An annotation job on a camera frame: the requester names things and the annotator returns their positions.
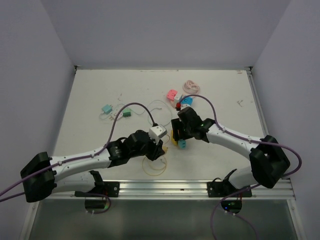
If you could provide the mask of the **yellow plug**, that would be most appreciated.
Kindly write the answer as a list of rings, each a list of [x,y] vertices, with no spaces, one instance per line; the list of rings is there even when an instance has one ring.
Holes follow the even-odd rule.
[[[168,148],[166,146],[163,146],[162,150],[164,151],[165,154],[168,152]]]

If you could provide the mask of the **yellow socket cube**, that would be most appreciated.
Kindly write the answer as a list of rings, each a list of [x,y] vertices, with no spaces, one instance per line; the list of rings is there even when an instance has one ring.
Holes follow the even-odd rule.
[[[176,146],[176,147],[178,146],[178,142],[174,139],[174,131],[173,130],[170,131],[170,140],[174,146]]]

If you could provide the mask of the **teal charger plug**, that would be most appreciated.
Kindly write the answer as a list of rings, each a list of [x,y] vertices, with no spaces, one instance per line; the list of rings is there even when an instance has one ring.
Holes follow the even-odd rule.
[[[101,110],[103,114],[108,115],[113,111],[113,106],[110,104],[106,104],[101,108]]]

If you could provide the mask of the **green plug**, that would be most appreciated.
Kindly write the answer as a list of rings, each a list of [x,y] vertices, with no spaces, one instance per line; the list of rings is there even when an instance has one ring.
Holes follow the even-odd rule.
[[[120,111],[120,107],[115,108],[111,113],[110,113],[110,119],[111,120],[115,120],[116,116],[117,117],[117,121],[120,120],[121,118],[127,118],[130,117],[131,114],[131,109],[126,107],[124,110]]]

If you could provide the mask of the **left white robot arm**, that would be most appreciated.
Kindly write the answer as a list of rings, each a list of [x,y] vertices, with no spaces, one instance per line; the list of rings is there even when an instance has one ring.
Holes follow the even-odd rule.
[[[165,154],[162,138],[166,134],[166,130],[156,126],[82,154],[50,157],[47,152],[40,152],[20,172],[25,199],[34,203],[53,193],[71,191],[99,196],[104,190],[99,169],[125,165],[142,156],[157,160]]]

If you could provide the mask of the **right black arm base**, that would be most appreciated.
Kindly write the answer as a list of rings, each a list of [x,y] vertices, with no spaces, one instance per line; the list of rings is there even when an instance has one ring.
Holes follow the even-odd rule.
[[[231,195],[239,189],[235,188],[230,182],[230,176],[236,171],[237,169],[233,169],[229,172],[224,179],[216,177],[215,179],[208,181],[206,183],[206,190],[207,195],[209,198],[223,198],[228,195]]]

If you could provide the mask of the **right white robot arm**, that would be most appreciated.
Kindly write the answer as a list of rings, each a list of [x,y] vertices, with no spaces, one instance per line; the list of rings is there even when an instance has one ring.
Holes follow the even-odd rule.
[[[225,147],[249,160],[248,167],[233,169],[221,182],[214,184],[215,189],[227,196],[235,196],[241,189],[257,184],[272,189],[290,167],[289,159],[274,137],[258,138],[239,132],[229,134],[216,120],[202,120],[192,107],[181,109],[177,118],[171,120],[171,126],[176,142],[194,138]]]

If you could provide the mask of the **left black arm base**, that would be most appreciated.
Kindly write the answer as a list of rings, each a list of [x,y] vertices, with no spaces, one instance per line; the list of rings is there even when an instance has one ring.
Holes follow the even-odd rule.
[[[112,198],[117,198],[119,196],[119,181],[104,181],[100,173],[96,170],[91,170],[89,173],[93,177],[94,186],[86,191],[75,191],[75,197],[94,197],[96,194],[107,195]]]

